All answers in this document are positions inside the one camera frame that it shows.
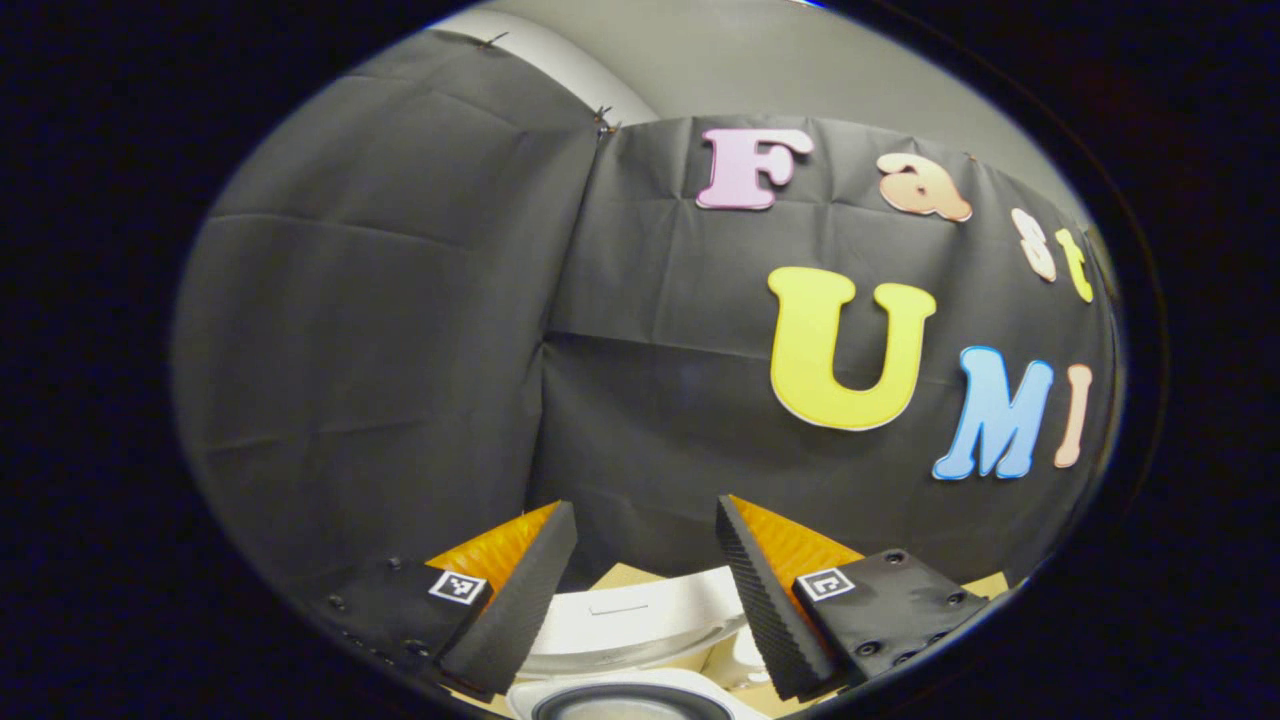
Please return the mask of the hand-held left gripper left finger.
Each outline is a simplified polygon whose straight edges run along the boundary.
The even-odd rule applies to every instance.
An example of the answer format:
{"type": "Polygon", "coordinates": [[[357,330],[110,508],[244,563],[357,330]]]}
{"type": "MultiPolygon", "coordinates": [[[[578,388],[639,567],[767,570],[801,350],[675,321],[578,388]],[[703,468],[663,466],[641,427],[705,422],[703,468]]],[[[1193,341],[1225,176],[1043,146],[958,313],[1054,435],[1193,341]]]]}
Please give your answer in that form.
{"type": "Polygon", "coordinates": [[[531,653],[576,543],[573,505],[556,501],[433,559],[392,556],[303,582],[300,600],[397,675],[489,700],[531,653]]]}

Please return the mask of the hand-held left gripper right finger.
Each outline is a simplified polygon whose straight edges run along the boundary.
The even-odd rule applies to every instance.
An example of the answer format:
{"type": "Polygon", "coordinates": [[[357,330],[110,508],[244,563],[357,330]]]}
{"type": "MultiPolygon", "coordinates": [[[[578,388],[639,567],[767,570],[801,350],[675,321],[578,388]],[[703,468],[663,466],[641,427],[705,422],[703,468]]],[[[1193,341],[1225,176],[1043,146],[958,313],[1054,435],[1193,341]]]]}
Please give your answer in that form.
{"type": "Polygon", "coordinates": [[[717,501],[716,537],[782,700],[891,673],[989,605],[906,550],[861,553],[732,495],[717,501]]]}

